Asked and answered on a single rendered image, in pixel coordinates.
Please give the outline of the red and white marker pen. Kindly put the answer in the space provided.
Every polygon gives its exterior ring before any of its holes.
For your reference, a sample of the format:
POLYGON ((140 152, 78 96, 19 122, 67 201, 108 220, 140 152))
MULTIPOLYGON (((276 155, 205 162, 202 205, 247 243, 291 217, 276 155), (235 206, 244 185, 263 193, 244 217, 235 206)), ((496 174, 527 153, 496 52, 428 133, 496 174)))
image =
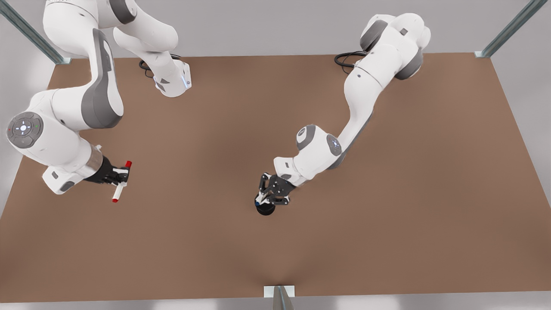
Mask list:
MULTIPOLYGON (((124 167, 128 168, 129 171, 130 171, 130 167, 131 167, 131 166, 132 166, 132 161, 126 161, 126 164, 125 164, 124 167)), ((115 177, 115 180, 116 180, 117 182, 126 181, 126 183, 127 183, 127 182, 128 182, 128 178, 129 178, 129 174, 130 174, 130 173, 128 173, 128 174, 118 174, 118 173, 117 173, 117 175, 116 175, 116 177, 115 177)), ((113 195, 113 197, 112 197, 112 202, 114 202, 114 203, 118 202, 118 200, 119 200, 119 198, 120 198, 120 195, 121 195, 121 193, 122 193, 123 188, 124 188, 124 187, 122 187, 122 186, 119 186, 119 187, 116 186, 116 190, 115 190, 114 195, 113 195)))

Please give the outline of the silver frame post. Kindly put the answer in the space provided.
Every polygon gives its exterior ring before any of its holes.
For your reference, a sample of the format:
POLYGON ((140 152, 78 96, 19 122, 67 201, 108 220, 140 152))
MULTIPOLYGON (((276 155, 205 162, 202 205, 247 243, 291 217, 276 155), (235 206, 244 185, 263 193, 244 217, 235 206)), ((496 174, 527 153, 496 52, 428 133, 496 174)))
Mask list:
POLYGON ((0 14, 54 64, 68 65, 71 63, 71 58, 61 56, 6 0, 0 0, 0 14))
POLYGON ((492 57, 548 0, 529 0, 516 16, 502 29, 482 51, 475 51, 476 58, 492 57))
POLYGON ((264 298, 273 298, 272 310, 295 310, 291 298, 295 297, 295 286, 264 286, 264 298))

